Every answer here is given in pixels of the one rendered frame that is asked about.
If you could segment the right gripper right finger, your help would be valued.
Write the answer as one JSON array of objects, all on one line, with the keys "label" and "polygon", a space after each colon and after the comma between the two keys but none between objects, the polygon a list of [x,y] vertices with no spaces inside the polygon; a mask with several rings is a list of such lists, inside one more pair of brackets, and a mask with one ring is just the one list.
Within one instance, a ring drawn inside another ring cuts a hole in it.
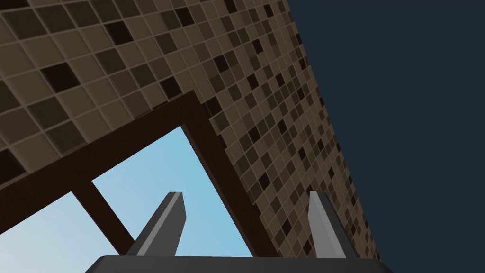
[{"label": "right gripper right finger", "polygon": [[308,221],[314,241],[316,257],[359,257],[325,192],[309,192]]}]

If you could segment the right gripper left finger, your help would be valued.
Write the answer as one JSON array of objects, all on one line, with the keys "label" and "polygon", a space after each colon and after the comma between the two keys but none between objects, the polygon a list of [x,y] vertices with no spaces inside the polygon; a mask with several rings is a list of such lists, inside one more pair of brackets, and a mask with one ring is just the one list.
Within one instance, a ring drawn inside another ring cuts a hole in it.
[{"label": "right gripper left finger", "polygon": [[182,192],[169,192],[146,223],[127,255],[174,256],[186,222]]}]

